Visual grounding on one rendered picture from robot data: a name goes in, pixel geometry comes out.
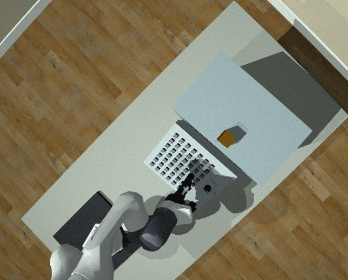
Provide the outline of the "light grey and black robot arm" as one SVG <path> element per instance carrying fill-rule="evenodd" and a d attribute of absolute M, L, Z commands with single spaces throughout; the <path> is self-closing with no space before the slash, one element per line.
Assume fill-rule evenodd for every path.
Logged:
<path fill-rule="evenodd" d="M 95 224 L 82 251 L 69 244 L 54 250 L 51 280 L 114 280 L 112 256 L 123 249 L 121 226 L 131 243 L 154 252 L 166 243 L 175 226 L 192 223 L 195 210 L 193 201 L 181 205 L 165 200 L 148 215 L 143 196 L 122 193 L 103 221 Z"/>

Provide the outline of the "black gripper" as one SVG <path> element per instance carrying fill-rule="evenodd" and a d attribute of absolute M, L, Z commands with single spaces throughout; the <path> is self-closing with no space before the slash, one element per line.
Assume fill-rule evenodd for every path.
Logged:
<path fill-rule="evenodd" d="M 171 200 L 175 203 L 179 203 L 184 205 L 184 198 L 185 195 L 187 194 L 186 191 L 190 191 L 191 185 L 192 185 L 192 180 L 194 179 L 194 175 L 192 173 L 189 173 L 188 176 L 185 178 L 185 181 L 182 181 L 182 185 L 178 188 L 178 190 L 175 193 L 169 194 L 165 200 Z"/>

